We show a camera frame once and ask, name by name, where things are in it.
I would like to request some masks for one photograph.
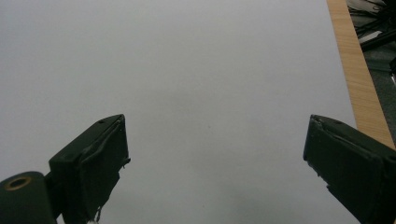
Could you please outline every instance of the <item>wooden surface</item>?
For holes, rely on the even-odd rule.
[[[358,130],[395,148],[345,0],[327,0]]]

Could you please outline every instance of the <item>white table surface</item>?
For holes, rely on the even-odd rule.
[[[355,125],[326,2],[0,2],[0,179],[123,113],[101,223],[358,223],[305,161]]]

